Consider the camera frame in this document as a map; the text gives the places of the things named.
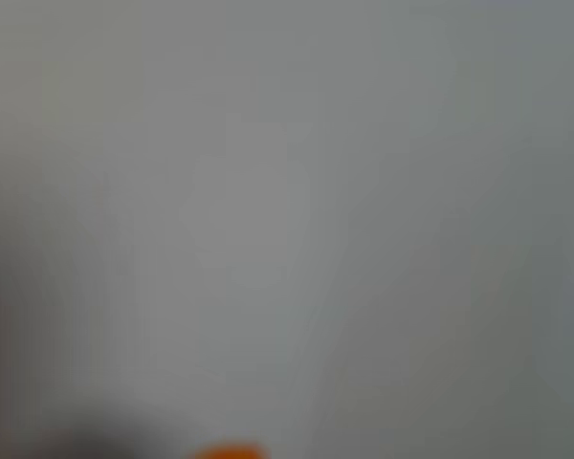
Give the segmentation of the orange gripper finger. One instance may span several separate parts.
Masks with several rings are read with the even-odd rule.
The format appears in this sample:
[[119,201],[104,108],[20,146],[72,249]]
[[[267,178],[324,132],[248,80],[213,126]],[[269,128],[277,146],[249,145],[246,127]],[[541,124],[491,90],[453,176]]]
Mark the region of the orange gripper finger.
[[187,459],[269,459],[264,447],[254,443],[218,443],[195,450]]

